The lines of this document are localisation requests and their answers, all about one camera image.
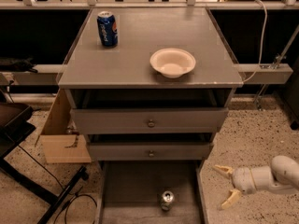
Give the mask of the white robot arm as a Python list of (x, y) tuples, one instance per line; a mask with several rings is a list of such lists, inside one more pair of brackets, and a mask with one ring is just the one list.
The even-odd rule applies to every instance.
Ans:
[(274, 194), (294, 194), (299, 191), (299, 163), (287, 156), (276, 156), (269, 166), (241, 167), (215, 165), (213, 169), (230, 179), (233, 188), (221, 204), (221, 210), (230, 208), (243, 195), (265, 190)]

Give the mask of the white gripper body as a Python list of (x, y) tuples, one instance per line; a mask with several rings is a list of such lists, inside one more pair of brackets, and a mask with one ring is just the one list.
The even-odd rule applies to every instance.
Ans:
[(250, 168), (244, 167), (235, 169), (233, 171), (232, 181), (234, 187), (240, 190), (243, 195), (254, 194), (256, 192)]

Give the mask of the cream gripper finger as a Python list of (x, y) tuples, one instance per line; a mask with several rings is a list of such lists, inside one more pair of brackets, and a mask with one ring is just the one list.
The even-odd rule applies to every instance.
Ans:
[(234, 169), (230, 166), (215, 165), (213, 169), (225, 178), (230, 178)]
[(221, 209), (225, 210), (237, 203), (241, 197), (241, 191), (238, 189), (230, 189), (230, 196), (221, 204)]

